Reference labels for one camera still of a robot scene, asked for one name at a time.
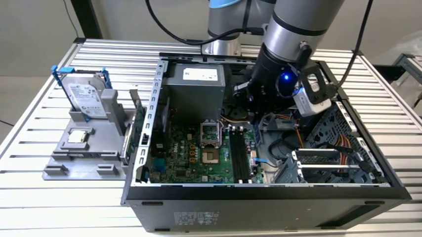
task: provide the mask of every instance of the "floor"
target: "floor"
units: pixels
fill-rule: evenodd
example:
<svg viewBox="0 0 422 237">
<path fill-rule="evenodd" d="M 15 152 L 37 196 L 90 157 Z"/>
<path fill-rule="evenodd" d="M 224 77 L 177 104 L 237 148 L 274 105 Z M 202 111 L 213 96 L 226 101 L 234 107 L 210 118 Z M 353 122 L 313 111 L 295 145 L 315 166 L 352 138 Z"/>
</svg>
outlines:
<svg viewBox="0 0 422 237">
<path fill-rule="evenodd" d="M 14 124 L 47 77 L 0 76 L 0 120 Z M 0 143 L 11 127 L 0 122 Z"/>
</svg>

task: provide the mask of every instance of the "chip on fixture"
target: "chip on fixture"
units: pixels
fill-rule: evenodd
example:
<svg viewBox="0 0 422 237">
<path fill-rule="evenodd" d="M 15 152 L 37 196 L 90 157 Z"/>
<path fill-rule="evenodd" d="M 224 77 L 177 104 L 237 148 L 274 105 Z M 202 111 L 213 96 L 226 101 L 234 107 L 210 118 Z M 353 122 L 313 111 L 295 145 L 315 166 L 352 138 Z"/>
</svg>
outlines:
<svg viewBox="0 0 422 237">
<path fill-rule="evenodd" d="M 218 164 L 217 149 L 201 149 L 202 164 Z"/>
<path fill-rule="evenodd" d="M 67 143 L 84 143 L 86 139 L 86 131 L 84 130 L 71 130 L 67 135 L 66 142 Z"/>
</svg>

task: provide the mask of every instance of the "label sticker on case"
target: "label sticker on case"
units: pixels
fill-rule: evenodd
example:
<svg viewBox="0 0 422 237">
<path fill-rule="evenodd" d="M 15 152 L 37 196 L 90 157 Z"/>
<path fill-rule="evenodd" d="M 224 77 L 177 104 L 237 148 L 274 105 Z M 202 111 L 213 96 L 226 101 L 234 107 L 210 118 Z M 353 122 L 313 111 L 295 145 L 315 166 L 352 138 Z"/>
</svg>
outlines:
<svg viewBox="0 0 422 237">
<path fill-rule="evenodd" d="M 182 70 L 184 80 L 208 80 L 217 81 L 217 71 L 216 69 L 205 68 L 185 68 Z"/>
</svg>

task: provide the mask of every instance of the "open computer tower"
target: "open computer tower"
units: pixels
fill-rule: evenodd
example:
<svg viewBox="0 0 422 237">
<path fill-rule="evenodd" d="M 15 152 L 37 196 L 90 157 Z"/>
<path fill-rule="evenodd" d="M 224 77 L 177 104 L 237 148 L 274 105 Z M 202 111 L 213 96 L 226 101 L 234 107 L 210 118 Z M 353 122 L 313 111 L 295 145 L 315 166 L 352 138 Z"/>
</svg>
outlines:
<svg viewBox="0 0 422 237">
<path fill-rule="evenodd" d="M 160 54 L 121 197 L 148 232 L 345 229 L 411 199 L 341 89 L 313 116 L 246 123 L 232 88 L 253 62 Z"/>
</svg>

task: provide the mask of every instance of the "green circuit board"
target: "green circuit board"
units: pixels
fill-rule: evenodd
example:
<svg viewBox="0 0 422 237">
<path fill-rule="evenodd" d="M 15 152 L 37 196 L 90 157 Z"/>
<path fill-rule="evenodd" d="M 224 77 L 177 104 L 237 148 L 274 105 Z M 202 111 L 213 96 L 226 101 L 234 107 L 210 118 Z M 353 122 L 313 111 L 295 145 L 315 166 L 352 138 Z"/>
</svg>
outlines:
<svg viewBox="0 0 422 237">
<path fill-rule="evenodd" d="M 252 132 L 244 133 L 245 146 L 249 149 L 253 142 Z M 214 183 L 232 184 L 232 160 L 229 155 L 228 130 L 221 132 L 221 146 L 210 149 L 213 154 L 210 158 L 202 153 L 209 148 L 201 148 L 200 145 L 200 128 L 173 126 L 169 133 L 168 152 L 164 158 L 164 169 L 152 168 L 150 181 L 153 183 Z M 261 171 L 257 167 L 256 175 L 250 178 L 252 183 L 261 183 Z"/>
</svg>

